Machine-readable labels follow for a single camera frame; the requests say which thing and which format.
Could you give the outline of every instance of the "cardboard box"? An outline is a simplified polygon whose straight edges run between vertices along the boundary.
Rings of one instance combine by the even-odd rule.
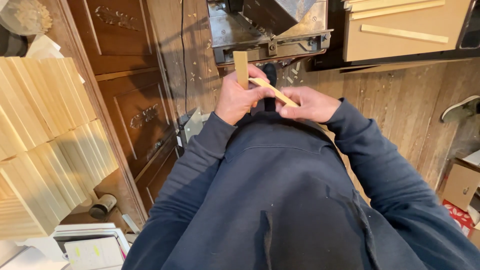
[[[467,212],[468,206],[480,186],[480,172],[474,171],[460,164],[453,164],[448,175],[442,201],[447,200],[452,205]],[[462,227],[462,231],[472,243],[480,248],[480,223],[472,224],[469,230]]]

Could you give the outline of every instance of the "metal machine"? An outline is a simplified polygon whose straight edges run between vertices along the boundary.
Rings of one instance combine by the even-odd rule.
[[[234,50],[249,61],[324,53],[330,46],[327,0],[207,0],[212,48],[218,66]]]

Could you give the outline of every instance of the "hand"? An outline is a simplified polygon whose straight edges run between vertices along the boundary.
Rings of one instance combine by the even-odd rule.
[[[262,78],[270,83],[265,73],[253,64],[248,65],[248,75],[252,78]],[[256,106],[259,100],[273,97],[275,97],[275,93],[267,87],[249,84],[249,90],[243,89],[237,82],[237,72],[233,72],[223,77],[215,114],[223,121],[235,125],[250,107]]]
[[[280,100],[275,101],[276,111],[283,118],[308,119],[317,123],[325,123],[332,118],[335,111],[340,107],[338,99],[317,92],[310,87],[285,87],[280,90],[293,102],[300,104],[294,108],[285,106]]]

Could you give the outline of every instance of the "sweatshirt cuff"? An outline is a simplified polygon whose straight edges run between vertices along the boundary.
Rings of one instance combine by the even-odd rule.
[[[342,140],[370,125],[370,120],[365,118],[346,98],[339,100],[342,104],[332,118],[325,123],[328,130],[335,133],[335,140]]]
[[[200,133],[195,136],[195,140],[205,149],[213,153],[223,154],[228,140],[236,129],[236,126],[226,123],[215,112],[212,112]]]

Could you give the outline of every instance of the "wood shaving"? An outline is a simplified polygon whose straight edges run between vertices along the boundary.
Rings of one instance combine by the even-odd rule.
[[[20,25],[29,32],[38,31],[45,34],[52,27],[52,17],[47,7],[37,0],[23,0],[20,3],[9,3],[9,8],[16,9],[15,17]]]

